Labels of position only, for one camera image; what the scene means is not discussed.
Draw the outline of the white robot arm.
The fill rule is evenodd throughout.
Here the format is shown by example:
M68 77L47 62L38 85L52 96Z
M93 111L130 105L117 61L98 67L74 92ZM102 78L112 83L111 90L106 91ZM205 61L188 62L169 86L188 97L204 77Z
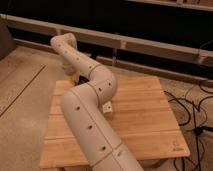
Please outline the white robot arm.
M117 91L115 75L72 46L71 33L54 36L52 48L88 82L72 87L61 98L61 110L93 171L144 171L133 153L100 111Z

